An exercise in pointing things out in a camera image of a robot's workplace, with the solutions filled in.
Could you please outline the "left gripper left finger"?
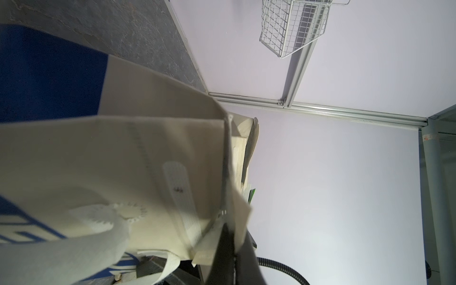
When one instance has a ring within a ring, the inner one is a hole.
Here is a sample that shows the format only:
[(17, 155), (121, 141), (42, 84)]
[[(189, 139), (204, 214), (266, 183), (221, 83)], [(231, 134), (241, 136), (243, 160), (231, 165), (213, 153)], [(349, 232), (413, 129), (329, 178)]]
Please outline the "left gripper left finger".
[(216, 254), (206, 285), (235, 284), (235, 244), (234, 234), (227, 224), (223, 225)]

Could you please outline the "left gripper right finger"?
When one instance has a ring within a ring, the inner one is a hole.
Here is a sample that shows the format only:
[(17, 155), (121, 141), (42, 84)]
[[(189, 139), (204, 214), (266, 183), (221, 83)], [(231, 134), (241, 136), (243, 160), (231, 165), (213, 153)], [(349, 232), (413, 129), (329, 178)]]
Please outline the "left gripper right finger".
[(247, 232), (244, 244), (236, 254), (235, 261), (236, 285), (266, 285), (254, 251), (254, 243)]

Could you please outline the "green and white takeout bag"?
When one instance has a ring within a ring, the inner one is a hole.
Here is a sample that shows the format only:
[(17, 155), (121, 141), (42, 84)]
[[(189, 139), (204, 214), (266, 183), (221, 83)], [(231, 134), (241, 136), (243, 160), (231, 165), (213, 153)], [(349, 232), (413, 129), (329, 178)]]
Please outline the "green and white takeout bag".
[(248, 195), (248, 203), (249, 204), (251, 203), (251, 201), (252, 201), (252, 199), (254, 197), (255, 191), (256, 191), (256, 189), (252, 189), (252, 190), (249, 191), (249, 195)]

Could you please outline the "blue beige bag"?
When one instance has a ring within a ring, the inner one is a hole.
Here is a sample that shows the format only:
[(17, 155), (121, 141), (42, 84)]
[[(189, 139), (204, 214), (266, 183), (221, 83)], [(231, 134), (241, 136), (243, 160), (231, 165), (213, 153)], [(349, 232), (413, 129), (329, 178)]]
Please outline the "blue beige bag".
[(248, 187), (248, 168), (257, 145), (260, 125), (257, 118), (229, 113), (232, 119), (232, 163), (235, 185), (241, 195)]
[(251, 211), (235, 185), (232, 119), (212, 97), (143, 66), (1, 25), (1, 283), (71, 285), (158, 257), (235, 260)]

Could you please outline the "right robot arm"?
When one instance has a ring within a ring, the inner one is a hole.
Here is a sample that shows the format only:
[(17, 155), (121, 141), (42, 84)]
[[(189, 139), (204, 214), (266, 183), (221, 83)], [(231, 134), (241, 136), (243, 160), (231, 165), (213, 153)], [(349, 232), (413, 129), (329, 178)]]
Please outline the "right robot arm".
[(285, 273), (288, 276), (295, 279), (300, 285), (310, 285), (310, 283), (304, 278), (303, 275), (301, 275), (293, 268), (291, 268), (281, 262), (270, 260), (267, 258), (261, 258), (261, 257), (258, 257), (257, 260), (258, 260), (258, 264), (260, 266), (271, 268), (271, 269), (280, 271), (282, 273)]

